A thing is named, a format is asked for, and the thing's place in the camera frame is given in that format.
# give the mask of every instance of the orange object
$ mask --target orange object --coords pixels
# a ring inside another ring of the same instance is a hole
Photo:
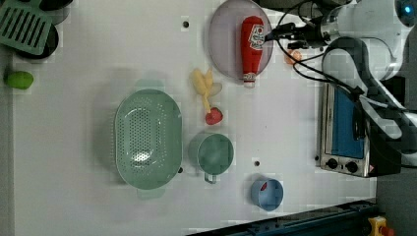
[[[297,61],[301,61],[301,59],[303,58],[303,55],[301,55],[301,52],[299,52],[297,50],[289,49],[288,54],[290,54],[292,57],[294,57],[294,59],[297,60]],[[295,64],[295,61],[292,60],[291,58],[289,58],[286,54],[284,55],[284,60],[285,60],[285,63],[288,64],[288,65],[292,66],[292,65]]]
[[[369,218],[368,221],[372,226],[370,236],[395,236],[393,229],[387,227],[387,220],[384,217]]]

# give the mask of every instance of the green colander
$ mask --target green colander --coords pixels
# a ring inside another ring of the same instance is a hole
[[[130,185],[151,190],[168,183],[182,160],[182,117],[177,103],[156,89],[139,90],[115,117],[116,165]]]

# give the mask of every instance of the black cable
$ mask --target black cable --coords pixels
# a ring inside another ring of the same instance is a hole
[[[310,61],[310,60],[313,60],[313,59],[319,58],[319,57],[321,57],[321,56],[323,56],[323,55],[324,55],[324,53],[322,53],[322,54],[320,54],[320,55],[317,55],[317,56],[314,56],[314,57],[311,57],[311,58],[308,58],[308,59],[301,60],[301,61],[295,61],[295,63],[292,65],[292,68],[294,69],[294,71],[295,71],[298,75],[300,75],[301,77],[304,77],[305,79],[308,79],[308,80],[311,80],[311,81],[316,81],[316,82],[323,82],[323,83],[335,84],[335,82],[333,82],[333,81],[329,81],[329,80],[326,80],[326,79],[318,79],[318,78],[314,78],[314,77],[307,76],[307,75],[305,75],[305,74],[301,73],[301,72],[297,69],[297,67],[296,67],[296,65],[297,65],[297,64],[300,64],[300,63],[303,63],[303,62],[306,62],[306,61]]]
[[[304,22],[304,23],[306,23],[307,24],[307,20],[305,19],[305,18],[303,18],[302,16],[301,16],[301,7],[304,5],[304,4],[306,4],[307,2],[305,2],[305,3],[303,3],[303,4],[301,4],[300,6],[298,6],[298,9],[297,9],[297,15],[298,15],[298,18],[302,21],[302,22]]]
[[[302,1],[302,2],[300,2],[300,3],[298,3],[298,4],[296,4],[296,5],[294,5],[293,7],[291,7],[291,8],[289,8],[287,11],[285,11],[285,13],[284,13],[284,15],[282,15],[282,17],[281,17],[281,19],[279,20],[279,22],[278,22],[278,26],[281,26],[281,23],[282,23],[282,21],[283,21],[283,19],[285,18],[285,16],[286,15],[288,15],[288,13],[290,12],[290,11],[292,11],[292,10],[294,10],[294,9],[296,9],[297,7],[299,7],[299,6],[301,6],[301,5],[303,5],[303,4],[305,4],[305,3],[307,3],[307,2],[310,2],[310,1],[312,1],[312,0],[304,0],[304,1]],[[283,48],[283,46],[282,46],[282,44],[281,44],[281,42],[279,41],[279,40],[277,40],[276,41],[277,43],[278,43],[278,46],[279,46],[279,48],[282,50],[282,52],[283,53],[285,53],[285,55],[287,55],[289,58],[291,58],[292,60],[294,60],[294,61],[297,61],[292,55],[290,55],[284,48]],[[320,74],[320,75],[323,75],[323,76],[325,76],[325,78],[326,79],[328,79],[329,81],[333,81],[336,85],[338,85],[338,86],[341,86],[341,87],[344,87],[344,88],[346,88],[347,90],[349,90],[349,91],[352,91],[353,90],[353,88],[351,88],[349,85],[347,85],[347,84],[345,84],[345,83],[343,83],[343,82],[341,82],[341,81],[339,81],[338,79],[336,79],[335,77],[333,77],[333,76],[331,76],[331,75],[328,75],[328,74],[326,74],[326,73],[324,73],[324,72],[322,72],[322,71],[319,71],[319,70],[317,70],[317,69],[315,69],[315,68],[313,68],[313,67],[310,67],[310,66],[308,66],[308,65],[306,65],[306,64],[304,64],[303,62],[299,62],[298,64],[300,64],[300,65],[302,65],[303,67],[305,67],[305,68],[307,68],[307,69],[309,69],[309,70],[311,70],[311,71],[314,71],[314,72],[316,72],[316,73],[318,73],[318,74]]]

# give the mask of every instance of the yellow object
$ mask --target yellow object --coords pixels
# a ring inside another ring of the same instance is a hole
[[[372,226],[372,232],[369,236],[384,236],[382,233],[380,233],[380,228],[387,226],[387,220],[384,217],[378,216],[369,218],[368,221]]]
[[[197,93],[202,96],[202,101],[206,113],[210,113],[210,105],[208,98],[213,83],[211,68],[208,69],[205,76],[203,76],[203,73],[200,71],[200,69],[195,69],[192,73],[191,80],[193,81],[193,85]]]
[[[206,94],[209,94],[209,92],[211,91],[211,88],[212,88],[212,70],[211,70],[211,68],[208,69],[208,71],[206,72],[205,79],[206,79],[205,82],[206,82],[206,87],[207,87]]]
[[[202,72],[200,71],[200,69],[195,69],[193,71],[193,76],[191,77],[191,79],[193,81],[193,85],[196,91],[200,95],[204,95],[206,93],[207,87],[206,87],[205,78]]]

